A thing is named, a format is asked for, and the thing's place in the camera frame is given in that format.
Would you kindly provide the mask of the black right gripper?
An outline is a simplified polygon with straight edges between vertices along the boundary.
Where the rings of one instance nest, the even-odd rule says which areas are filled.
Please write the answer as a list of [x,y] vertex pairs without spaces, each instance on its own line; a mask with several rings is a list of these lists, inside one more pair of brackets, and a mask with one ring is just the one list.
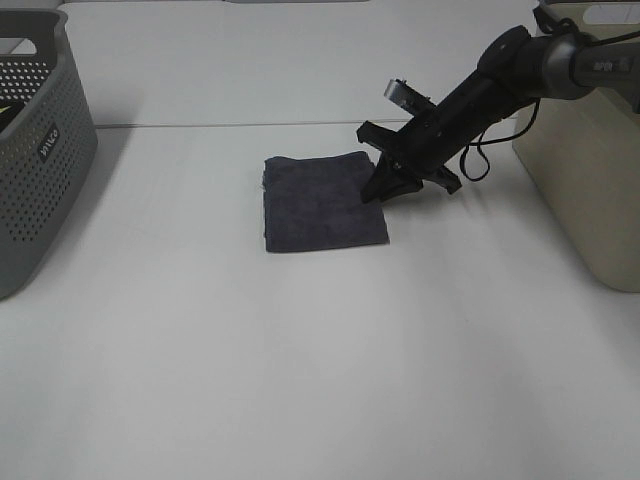
[[425,181],[449,194],[460,189],[458,176],[444,166],[458,144],[454,136],[460,120],[460,109],[438,107],[413,117],[398,131],[364,122],[357,129],[357,139],[379,150],[380,158],[360,191],[361,201],[384,202],[413,194]]

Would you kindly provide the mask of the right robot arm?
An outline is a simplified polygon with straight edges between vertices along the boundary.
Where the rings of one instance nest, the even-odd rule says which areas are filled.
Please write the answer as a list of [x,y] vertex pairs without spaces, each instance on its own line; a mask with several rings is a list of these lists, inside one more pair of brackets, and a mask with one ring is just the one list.
[[365,203],[418,192],[431,182],[448,193],[461,182],[446,164],[457,153],[481,145],[492,125],[543,99],[577,100],[597,88],[616,91],[639,110],[639,44],[627,34],[606,40],[565,27],[532,36],[523,26],[499,36],[475,70],[439,103],[394,79],[385,96],[411,116],[393,131],[370,121],[359,142],[380,153],[361,190]]

